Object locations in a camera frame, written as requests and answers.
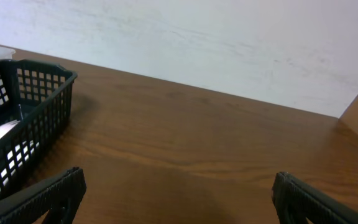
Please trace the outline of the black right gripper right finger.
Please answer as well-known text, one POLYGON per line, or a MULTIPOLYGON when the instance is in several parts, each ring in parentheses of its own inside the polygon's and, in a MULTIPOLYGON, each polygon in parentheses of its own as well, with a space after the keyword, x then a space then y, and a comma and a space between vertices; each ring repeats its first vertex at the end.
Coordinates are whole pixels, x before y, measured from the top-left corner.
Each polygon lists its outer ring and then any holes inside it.
POLYGON ((276 174, 272 202, 280 224, 358 224, 358 212, 288 172, 276 174))

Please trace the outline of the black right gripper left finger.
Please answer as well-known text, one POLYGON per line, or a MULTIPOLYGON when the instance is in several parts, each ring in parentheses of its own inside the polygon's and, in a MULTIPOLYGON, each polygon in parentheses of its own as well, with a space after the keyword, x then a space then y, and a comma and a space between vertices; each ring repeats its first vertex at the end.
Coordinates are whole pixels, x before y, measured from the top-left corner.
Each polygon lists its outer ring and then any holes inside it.
POLYGON ((72 167, 0 200, 0 223, 71 224, 86 192, 83 169, 72 167))

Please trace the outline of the dark green plastic basket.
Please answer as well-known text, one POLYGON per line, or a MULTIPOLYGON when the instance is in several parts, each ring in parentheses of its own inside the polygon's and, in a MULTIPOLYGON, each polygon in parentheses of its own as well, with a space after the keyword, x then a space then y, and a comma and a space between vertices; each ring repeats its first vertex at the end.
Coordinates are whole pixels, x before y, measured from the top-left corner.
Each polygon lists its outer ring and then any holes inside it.
POLYGON ((61 134, 71 113, 77 74, 59 64, 0 60, 0 200, 18 189, 39 157, 61 134))

